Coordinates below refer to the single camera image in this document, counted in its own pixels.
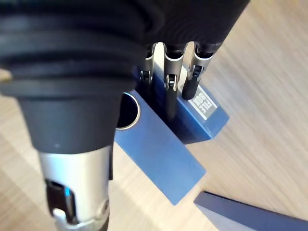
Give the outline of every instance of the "black rubber grip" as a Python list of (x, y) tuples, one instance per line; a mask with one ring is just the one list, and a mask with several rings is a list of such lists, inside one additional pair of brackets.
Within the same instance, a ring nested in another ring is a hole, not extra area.
[(177, 113), (177, 91), (174, 91), (172, 87), (166, 91), (165, 111), (167, 121), (173, 120)]
[(199, 82), (197, 82), (195, 79), (191, 80), (185, 79), (185, 83), (182, 90), (182, 98), (185, 100), (191, 100), (197, 92), (198, 85)]

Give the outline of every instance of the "wood grain surface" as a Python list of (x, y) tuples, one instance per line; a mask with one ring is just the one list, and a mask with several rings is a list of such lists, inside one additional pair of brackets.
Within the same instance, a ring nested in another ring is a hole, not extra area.
[[(111, 231), (215, 231), (201, 190), (308, 220), (308, 1), (253, 0), (204, 74), (230, 115), (188, 145), (207, 174), (176, 206), (115, 145)], [(185, 63), (192, 53), (187, 48)], [(0, 230), (54, 231), (17, 103), (0, 97)]]

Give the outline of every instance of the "blue base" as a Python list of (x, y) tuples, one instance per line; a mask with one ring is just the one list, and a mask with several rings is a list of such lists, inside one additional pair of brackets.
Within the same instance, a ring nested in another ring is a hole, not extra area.
[(117, 130), (115, 141), (160, 191), (177, 204), (205, 174), (205, 169), (143, 98), (130, 92), (141, 108), (133, 127)]

